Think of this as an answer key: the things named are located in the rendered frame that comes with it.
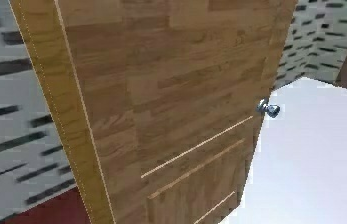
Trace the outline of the brown wooden room door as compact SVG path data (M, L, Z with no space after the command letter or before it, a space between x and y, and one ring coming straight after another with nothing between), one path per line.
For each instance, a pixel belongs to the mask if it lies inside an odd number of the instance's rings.
M10 0L91 224L241 202L297 0Z

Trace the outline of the silver round door knob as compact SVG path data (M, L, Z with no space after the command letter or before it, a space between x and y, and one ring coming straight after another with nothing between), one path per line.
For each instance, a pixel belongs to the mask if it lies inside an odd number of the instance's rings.
M259 101L256 111L260 113L266 113L269 117L275 118L280 113L280 106L275 104L270 104L268 98L264 98Z

